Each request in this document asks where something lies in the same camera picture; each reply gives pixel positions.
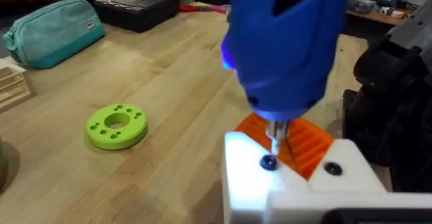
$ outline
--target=orange 3d printed part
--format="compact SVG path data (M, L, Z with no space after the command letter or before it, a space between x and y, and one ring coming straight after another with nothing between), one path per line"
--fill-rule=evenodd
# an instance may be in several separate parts
M245 133L267 150L271 150L271 139L265 135L265 125L265 119L253 113L236 128L236 131ZM333 141L332 136L312 123L304 119L295 119L290 123L287 140L294 161L286 145L281 147L277 158L305 179L309 179Z

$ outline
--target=wooden block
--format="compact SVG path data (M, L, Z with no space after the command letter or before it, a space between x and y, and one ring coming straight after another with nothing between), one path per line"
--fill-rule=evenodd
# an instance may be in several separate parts
M26 70L6 59L0 59L0 113L34 96L36 92Z

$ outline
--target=teal pouch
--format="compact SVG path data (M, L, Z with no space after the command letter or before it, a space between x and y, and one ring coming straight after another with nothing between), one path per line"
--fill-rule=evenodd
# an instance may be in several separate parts
M50 68L105 35L90 3L65 0L19 20L3 35L10 55L22 65Z

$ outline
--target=black box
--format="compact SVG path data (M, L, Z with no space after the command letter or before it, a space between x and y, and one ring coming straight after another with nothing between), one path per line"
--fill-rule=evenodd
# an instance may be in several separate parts
M95 0L103 23L144 32L179 12L180 0Z

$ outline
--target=wooden table surface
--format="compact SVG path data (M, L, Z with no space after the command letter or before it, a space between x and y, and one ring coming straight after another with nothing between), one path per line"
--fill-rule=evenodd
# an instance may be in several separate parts
M390 24L390 25L394 25L394 26L401 24L405 20L405 18L401 19L401 18L393 18L391 16L383 16L380 13L378 13L377 11L371 11L367 14L359 14L359 13L356 13L353 11L346 11L346 13L348 13L352 16L365 18L365 19L369 19L372 21L376 21L376 22L382 22L384 24Z
M221 67L218 13L187 13L107 36L53 69L30 72L38 95L0 114L9 158L0 223L222 223L223 134L250 109ZM366 41L340 37L325 99L306 118L326 129ZM86 120L113 103L143 109L149 132L127 150L88 143Z

